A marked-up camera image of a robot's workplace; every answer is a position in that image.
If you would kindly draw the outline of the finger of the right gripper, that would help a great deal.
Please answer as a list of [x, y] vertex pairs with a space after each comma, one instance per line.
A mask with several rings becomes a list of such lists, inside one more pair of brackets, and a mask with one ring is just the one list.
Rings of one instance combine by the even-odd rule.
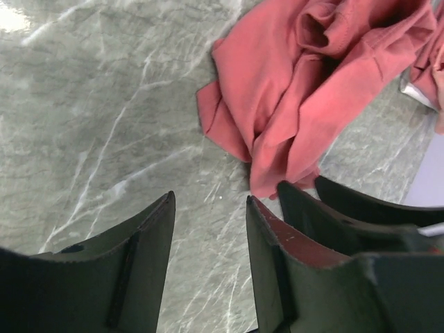
[[355, 220], [378, 225], [434, 225], [443, 222], [442, 207], [411, 207], [386, 202], [323, 176], [314, 181], [320, 200]]
[[310, 239], [345, 255], [360, 252], [425, 253], [427, 238], [409, 225], [378, 225], [345, 216], [289, 182], [277, 194], [284, 222]]

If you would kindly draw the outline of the red t shirt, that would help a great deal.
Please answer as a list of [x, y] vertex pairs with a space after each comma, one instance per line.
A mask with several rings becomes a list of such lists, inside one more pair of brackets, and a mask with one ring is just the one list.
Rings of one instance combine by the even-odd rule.
[[250, 165], [250, 191], [310, 188], [339, 133], [436, 29], [429, 1], [263, 1], [212, 49], [205, 135]]

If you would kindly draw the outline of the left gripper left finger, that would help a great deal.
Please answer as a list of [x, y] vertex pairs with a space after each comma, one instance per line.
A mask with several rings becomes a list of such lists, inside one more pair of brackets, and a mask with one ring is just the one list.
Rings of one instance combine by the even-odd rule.
[[176, 197], [57, 253], [1, 250], [2, 332], [155, 332]]

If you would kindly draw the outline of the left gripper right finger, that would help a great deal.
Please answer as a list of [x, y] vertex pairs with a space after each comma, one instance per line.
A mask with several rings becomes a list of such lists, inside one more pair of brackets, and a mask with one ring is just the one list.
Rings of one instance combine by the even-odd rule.
[[326, 248], [246, 201], [260, 332], [442, 332], [443, 255]]

